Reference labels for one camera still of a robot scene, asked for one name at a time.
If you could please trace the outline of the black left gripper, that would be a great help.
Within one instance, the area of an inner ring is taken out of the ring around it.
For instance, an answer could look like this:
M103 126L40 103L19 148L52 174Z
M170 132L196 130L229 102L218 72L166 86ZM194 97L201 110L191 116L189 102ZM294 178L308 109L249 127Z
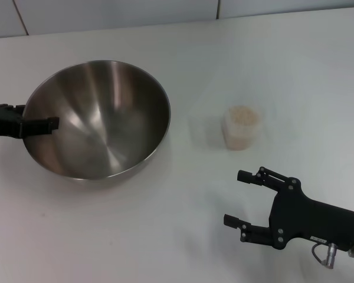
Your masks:
M0 104L0 136L22 137L52 134L59 127L58 117L22 121L25 105Z

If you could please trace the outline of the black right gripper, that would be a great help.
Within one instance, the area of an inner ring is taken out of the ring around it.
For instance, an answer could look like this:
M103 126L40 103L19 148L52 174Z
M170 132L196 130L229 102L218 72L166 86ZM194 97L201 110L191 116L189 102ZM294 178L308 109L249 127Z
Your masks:
M341 251L354 246L354 211L310 199L303 193L299 180L265 167L260 167L254 175L239 170L237 180L277 192L269 216L270 227L255 226L224 215L225 226L240 229L241 242L271 245L278 250L284 249L294 238L324 245L333 243Z

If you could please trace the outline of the stainless steel mixing bowl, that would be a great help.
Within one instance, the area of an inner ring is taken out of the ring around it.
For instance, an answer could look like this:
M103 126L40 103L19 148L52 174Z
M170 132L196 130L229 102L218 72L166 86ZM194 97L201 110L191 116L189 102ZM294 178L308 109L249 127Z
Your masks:
M58 117L51 134L24 139L29 155L50 172L103 180L147 163L171 122L169 97L152 75L126 62L88 61L64 68L28 99L24 119Z

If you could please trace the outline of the white rice grains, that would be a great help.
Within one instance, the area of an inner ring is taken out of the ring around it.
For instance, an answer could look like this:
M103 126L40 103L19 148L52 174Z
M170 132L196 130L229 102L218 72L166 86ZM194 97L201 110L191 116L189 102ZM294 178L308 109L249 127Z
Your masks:
M258 136L260 115L247 106L232 106L224 114L222 131L228 149L240 151L249 148Z

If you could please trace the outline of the clear plastic cup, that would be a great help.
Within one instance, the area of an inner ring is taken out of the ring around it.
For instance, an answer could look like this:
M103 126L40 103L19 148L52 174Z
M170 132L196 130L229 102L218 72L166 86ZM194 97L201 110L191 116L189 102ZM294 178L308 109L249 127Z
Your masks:
M276 98L270 89L255 84L213 85L197 100L188 117L189 134L195 147L206 151L238 152L227 148L222 131L224 114L232 106L247 106L260 115L261 126L250 146L253 147L267 131L269 120L274 119Z

